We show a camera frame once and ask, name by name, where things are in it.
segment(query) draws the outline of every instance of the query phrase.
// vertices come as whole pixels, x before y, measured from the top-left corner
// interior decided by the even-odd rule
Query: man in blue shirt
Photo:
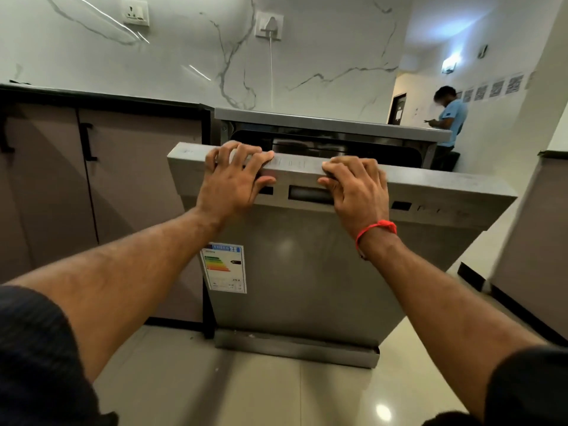
[[[432,169],[440,169],[443,160],[448,156],[454,146],[456,139],[461,133],[465,120],[467,119],[467,105],[458,99],[456,90],[449,86],[441,87],[434,94],[434,102],[444,106],[444,111],[437,120],[424,121],[430,127],[440,128],[451,131],[451,138],[448,142],[438,143],[436,154],[432,162]]]

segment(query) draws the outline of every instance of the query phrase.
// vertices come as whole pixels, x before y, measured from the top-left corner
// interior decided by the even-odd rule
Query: black hair
[[[441,87],[434,94],[434,101],[440,101],[447,95],[451,95],[452,97],[457,97],[456,89],[448,86]]]

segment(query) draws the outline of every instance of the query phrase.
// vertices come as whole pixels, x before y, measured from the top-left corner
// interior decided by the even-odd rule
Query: white marble backsplash
[[[412,0],[2,0],[0,80],[307,116],[385,122]],[[282,41],[254,35],[283,14]]]

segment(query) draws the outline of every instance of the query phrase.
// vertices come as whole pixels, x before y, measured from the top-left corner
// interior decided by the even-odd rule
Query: person's left hand
[[[229,163],[231,151],[235,149]],[[252,157],[244,167],[248,156]],[[263,187],[276,182],[271,176],[255,180],[260,168],[273,157],[273,151],[262,152],[259,146],[235,141],[211,150],[205,159],[205,178],[197,197],[196,210],[223,225],[231,215],[250,207]]]

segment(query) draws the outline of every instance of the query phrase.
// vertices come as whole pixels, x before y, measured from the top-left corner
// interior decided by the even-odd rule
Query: black cabinet handle
[[[2,154],[14,154],[16,150],[8,145],[6,138],[6,117],[0,119],[0,152]]]
[[[81,137],[81,148],[83,149],[83,158],[85,161],[99,161],[97,157],[91,154],[91,143],[89,142],[89,128],[93,128],[88,122],[79,124],[79,136]]]

